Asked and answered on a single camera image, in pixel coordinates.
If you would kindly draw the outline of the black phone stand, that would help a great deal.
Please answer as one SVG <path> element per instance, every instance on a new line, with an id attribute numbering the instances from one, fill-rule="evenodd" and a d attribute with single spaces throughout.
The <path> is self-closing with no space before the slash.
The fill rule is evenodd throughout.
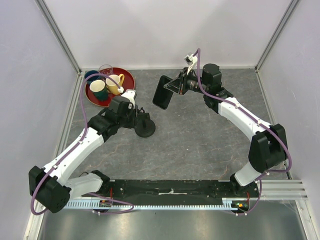
<path id="1" fill-rule="evenodd" d="M 156 125 L 151 120 L 150 114 L 141 107 L 135 117 L 135 133 L 141 138 L 148 138 L 155 133 Z"/>

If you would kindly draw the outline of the black smartphone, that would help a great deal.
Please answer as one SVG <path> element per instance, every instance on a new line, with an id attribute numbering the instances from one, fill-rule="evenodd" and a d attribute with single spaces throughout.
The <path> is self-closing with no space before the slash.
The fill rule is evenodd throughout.
<path id="1" fill-rule="evenodd" d="M 159 107 L 160 109 L 166 110 L 171 101 L 173 92 L 164 88 L 165 84 L 172 81 L 171 78 L 162 75 L 159 79 L 155 94 L 152 99 L 152 103 Z"/>

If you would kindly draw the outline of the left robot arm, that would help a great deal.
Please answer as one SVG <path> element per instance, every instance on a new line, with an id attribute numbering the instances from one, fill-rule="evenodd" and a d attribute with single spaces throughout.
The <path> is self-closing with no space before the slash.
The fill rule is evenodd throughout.
<path id="1" fill-rule="evenodd" d="M 74 142 L 59 156 L 40 168 L 34 166 L 28 173 L 30 210 L 36 215 L 44 212 L 35 210 L 35 202 L 46 211 L 57 213 L 69 200 L 89 194 L 104 197 L 110 191 L 109 177 L 95 170 L 85 176 L 71 179 L 71 174 L 95 149 L 103 145 L 120 128 L 133 129 L 138 109 L 136 92 L 127 90 L 115 96 L 109 106 L 92 117 Z"/>

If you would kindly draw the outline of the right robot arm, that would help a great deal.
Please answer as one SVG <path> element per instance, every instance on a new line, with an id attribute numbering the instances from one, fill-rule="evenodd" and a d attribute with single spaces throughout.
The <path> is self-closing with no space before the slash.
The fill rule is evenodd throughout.
<path id="1" fill-rule="evenodd" d="M 230 177 L 229 191 L 235 197 L 242 196 L 247 186 L 260 180 L 282 162 L 292 166 L 286 131 L 280 124 L 271 125 L 243 107 L 222 86 L 222 73 L 216 64 L 206 64 L 202 71 L 183 68 L 174 79 L 160 77 L 153 103 L 167 109 L 174 93 L 187 91 L 201 93 L 206 106 L 233 123 L 250 140 L 248 162 Z"/>

